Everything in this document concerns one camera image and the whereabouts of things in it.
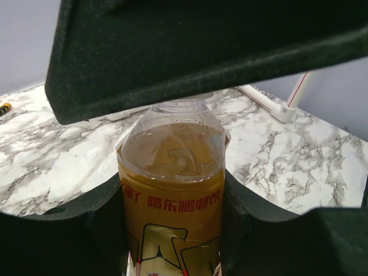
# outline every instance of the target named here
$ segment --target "bottle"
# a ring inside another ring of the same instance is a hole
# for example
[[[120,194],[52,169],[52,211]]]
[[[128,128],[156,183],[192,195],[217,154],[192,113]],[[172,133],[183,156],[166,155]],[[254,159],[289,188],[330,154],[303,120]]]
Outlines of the bottle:
[[[153,105],[116,148],[129,276],[212,276],[219,264],[229,134],[208,96]]]

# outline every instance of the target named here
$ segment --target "white marble surface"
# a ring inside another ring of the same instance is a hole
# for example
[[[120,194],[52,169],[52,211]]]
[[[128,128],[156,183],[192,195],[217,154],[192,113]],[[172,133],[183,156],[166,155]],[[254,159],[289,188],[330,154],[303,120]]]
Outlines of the white marble surface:
[[[0,211],[20,216],[43,213],[114,175],[115,145],[143,114],[62,126],[43,86],[4,95],[4,102],[13,109],[0,117]],[[365,141],[301,110],[281,124],[236,89],[216,92],[208,105],[232,135],[227,169],[254,192],[296,213],[361,205]]]

